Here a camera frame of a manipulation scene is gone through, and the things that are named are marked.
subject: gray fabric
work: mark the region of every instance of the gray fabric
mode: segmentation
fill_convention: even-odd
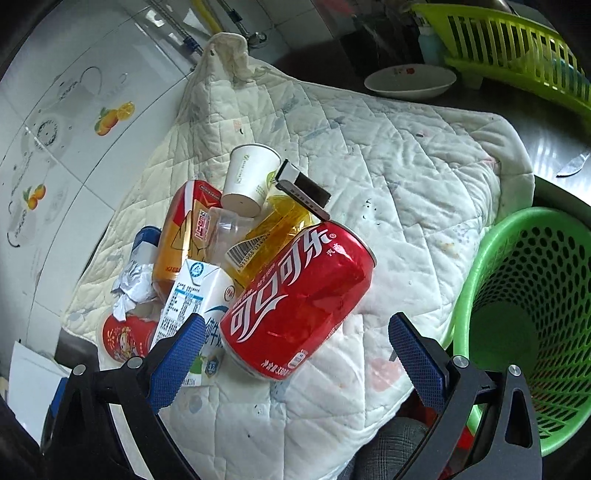
[[[336,478],[336,480],[352,480],[354,471],[355,471],[355,457],[353,457],[351,459],[351,461],[349,463],[347,463],[345,470],[343,470],[339,474],[339,476]]]
[[[427,431],[428,427],[418,420],[394,417],[353,458],[353,480],[392,480]]]

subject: orange fruit decal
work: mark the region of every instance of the orange fruit decal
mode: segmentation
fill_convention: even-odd
[[[45,196],[45,192],[46,192],[46,188],[45,185],[41,184],[39,185],[35,191],[33,192],[33,196],[37,199],[37,200],[41,200],[44,196]]]
[[[28,202],[27,202],[27,206],[29,207],[29,210],[34,210],[37,208],[37,203],[38,200],[35,197],[31,197],[29,198]]]
[[[100,110],[99,120],[95,124],[96,134],[101,137],[106,135],[117,122],[129,119],[134,112],[135,105],[132,102],[126,102],[117,109],[103,107]]]
[[[23,190],[22,197],[25,199],[25,203],[27,204],[29,210],[34,210],[37,208],[39,200],[45,196],[47,190],[43,184],[37,186],[37,188],[33,191],[33,194],[31,194],[31,189],[32,187],[29,187],[27,190]]]
[[[135,105],[132,102],[127,102],[117,109],[117,118],[119,120],[127,120],[135,112]]]

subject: white drink carton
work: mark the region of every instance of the white drink carton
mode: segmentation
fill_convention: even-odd
[[[173,336],[192,313],[205,320],[206,340],[183,382],[196,387],[217,372],[223,357],[218,323],[236,297],[234,283],[220,267],[196,260],[185,260],[152,340],[153,348],[162,339]]]

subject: red soda can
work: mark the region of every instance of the red soda can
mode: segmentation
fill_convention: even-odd
[[[257,377],[287,378],[359,303],[375,264],[369,247],[339,223],[302,230],[220,321],[226,351]]]

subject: trash pile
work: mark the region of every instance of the trash pile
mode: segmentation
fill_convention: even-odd
[[[271,147],[234,148],[222,192],[190,180],[162,229],[137,233],[99,349],[117,363],[145,356],[197,313],[206,341],[183,386],[210,384],[225,355],[255,377],[287,378],[361,300],[376,264],[330,219],[329,200]]]

